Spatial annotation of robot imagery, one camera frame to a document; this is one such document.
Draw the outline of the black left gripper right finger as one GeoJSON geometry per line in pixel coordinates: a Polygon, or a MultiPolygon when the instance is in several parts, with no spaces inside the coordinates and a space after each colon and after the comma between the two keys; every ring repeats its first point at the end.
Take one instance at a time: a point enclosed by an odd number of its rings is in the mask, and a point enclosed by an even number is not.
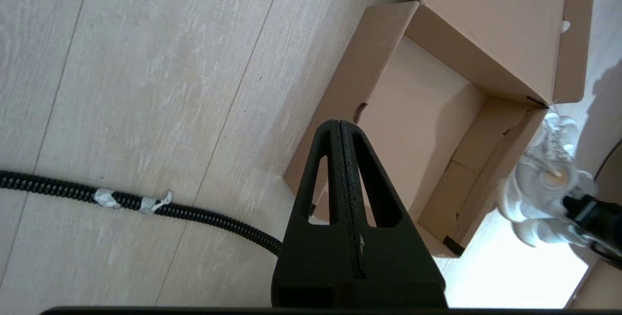
{"type": "Polygon", "coordinates": [[[348,308],[446,308],[445,281],[362,129],[340,122],[352,281],[340,286],[348,308]]]}

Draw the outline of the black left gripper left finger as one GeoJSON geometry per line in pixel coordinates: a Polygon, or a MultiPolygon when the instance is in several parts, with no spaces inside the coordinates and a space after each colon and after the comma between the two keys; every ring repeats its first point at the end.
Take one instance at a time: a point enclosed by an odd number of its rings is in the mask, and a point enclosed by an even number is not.
{"type": "Polygon", "coordinates": [[[272,278],[275,307],[333,308],[363,278],[359,220],[350,190],[345,122],[322,123],[313,137],[272,278]],[[329,224],[309,222],[320,161],[328,162],[329,224]]]}

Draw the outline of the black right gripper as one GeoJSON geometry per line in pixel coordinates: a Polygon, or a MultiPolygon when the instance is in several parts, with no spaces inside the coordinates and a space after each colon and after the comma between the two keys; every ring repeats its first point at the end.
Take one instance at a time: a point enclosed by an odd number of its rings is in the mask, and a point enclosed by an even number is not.
{"type": "Polygon", "coordinates": [[[622,268],[622,217],[614,204],[590,195],[566,196],[562,200],[566,217],[588,233],[591,251],[616,269],[622,268]]]}

